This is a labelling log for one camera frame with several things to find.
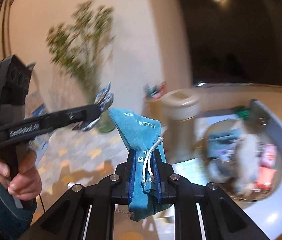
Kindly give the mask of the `teal sleeve forearm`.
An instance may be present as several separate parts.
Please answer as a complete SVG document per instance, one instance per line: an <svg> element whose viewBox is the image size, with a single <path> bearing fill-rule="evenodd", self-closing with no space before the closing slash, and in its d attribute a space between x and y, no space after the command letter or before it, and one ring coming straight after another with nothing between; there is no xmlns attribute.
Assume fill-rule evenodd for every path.
<svg viewBox="0 0 282 240"><path fill-rule="evenodd" d="M0 239L18 239L30 226L37 202L18 208L15 200L0 183Z"/></svg>

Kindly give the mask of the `person's left hand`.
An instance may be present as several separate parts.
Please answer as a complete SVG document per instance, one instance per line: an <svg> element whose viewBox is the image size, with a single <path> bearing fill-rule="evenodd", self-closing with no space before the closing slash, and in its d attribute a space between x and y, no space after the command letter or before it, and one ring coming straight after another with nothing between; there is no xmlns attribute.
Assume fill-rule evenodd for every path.
<svg viewBox="0 0 282 240"><path fill-rule="evenodd" d="M35 166L36 159L36 152L29 149L19 165L18 174L9 183L10 169L8 165L0 159L0 183L8 190L10 195L16 196L20 200L28 201L35 199L41 194L42 182Z"/></svg>

